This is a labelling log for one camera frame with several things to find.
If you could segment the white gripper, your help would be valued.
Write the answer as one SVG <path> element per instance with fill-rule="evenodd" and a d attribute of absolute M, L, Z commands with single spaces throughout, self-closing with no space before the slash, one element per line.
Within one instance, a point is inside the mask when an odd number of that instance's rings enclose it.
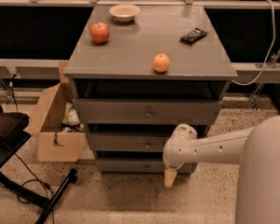
<path fill-rule="evenodd" d="M 164 186 L 170 188 L 177 176 L 177 170 L 181 169 L 185 163 L 183 156 L 163 155 L 162 162 L 166 167 L 164 169 Z"/>

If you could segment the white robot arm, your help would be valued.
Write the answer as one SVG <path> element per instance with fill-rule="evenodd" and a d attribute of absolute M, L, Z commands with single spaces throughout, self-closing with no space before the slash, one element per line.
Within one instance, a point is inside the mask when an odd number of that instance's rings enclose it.
<path fill-rule="evenodd" d="M 163 148 L 162 161 L 166 188 L 186 163 L 237 164 L 235 224 L 280 224 L 280 116 L 206 138 L 179 124 Z"/>

